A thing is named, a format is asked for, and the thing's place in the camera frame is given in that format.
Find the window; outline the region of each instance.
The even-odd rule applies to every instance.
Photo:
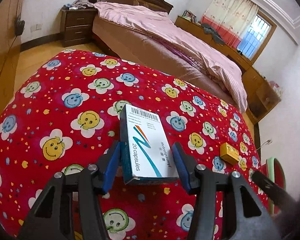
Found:
[[[259,57],[271,38],[276,25],[264,14],[258,12],[252,25],[247,30],[237,50],[242,51],[252,63]]]

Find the crown molding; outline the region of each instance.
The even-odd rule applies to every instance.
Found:
[[[300,15],[292,19],[289,14],[276,4],[273,0],[251,0],[257,4],[266,13],[270,14],[298,43],[298,38],[295,35],[295,30],[300,27]]]

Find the red blanket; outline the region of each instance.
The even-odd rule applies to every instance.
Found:
[[[67,49],[29,78],[0,117],[0,223],[9,234],[18,234],[55,172],[79,172],[119,139],[119,114],[125,104],[159,114],[170,146],[179,141],[186,153],[215,172],[238,170],[266,203],[250,178],[260,167],[255,146],[233,106],[133,62]],[[218,157],[225,142],[239,150],[235,166]],[[121,176],[119,168],[113,188],[100,198],[112,240],[187,236],[195,196],[188,196],[180,181],[125,186]],[[74,194],[74,226],[80,239],[77,197]],[[216,239],[221,226],[222,194],[217,193]]]

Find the brown bed sheet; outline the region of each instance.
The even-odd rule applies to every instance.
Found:
[[[103,20],[98,15],[92,31],[120,58],[185,80],[237,107],[218,84],[150,37]]]

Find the small yellow box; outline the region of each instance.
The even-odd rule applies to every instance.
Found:
[[[239,151],[228,143],[220,146],[220,158],[224,161],[236,165],[239,162]]]

